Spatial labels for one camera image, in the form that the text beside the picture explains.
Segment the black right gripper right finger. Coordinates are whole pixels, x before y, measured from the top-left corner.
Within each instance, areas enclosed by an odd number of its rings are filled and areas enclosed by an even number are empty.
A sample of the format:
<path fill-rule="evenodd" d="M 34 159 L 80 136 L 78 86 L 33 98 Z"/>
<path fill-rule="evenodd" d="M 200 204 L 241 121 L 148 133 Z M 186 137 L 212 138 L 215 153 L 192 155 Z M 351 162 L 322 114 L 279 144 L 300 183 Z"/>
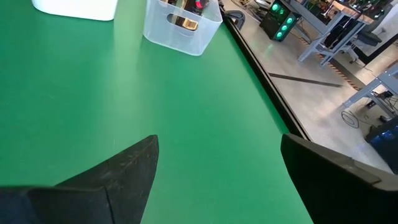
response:
<path fill-rule="evenodd" d="M 314 223 L 397 224 L 397 176 L 293 134 L 284 164 Z"/>

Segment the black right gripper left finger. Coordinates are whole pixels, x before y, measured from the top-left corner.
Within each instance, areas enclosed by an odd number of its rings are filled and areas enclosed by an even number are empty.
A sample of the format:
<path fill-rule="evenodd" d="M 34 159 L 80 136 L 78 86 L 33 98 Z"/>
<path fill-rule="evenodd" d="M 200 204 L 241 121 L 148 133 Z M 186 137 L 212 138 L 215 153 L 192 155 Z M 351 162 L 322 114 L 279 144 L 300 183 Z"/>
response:
<path fill-rule="evenodd" d="M 158 158 L 150 135 L 53 187 L 1 187 L 1 223 L 140 223 Z"/>

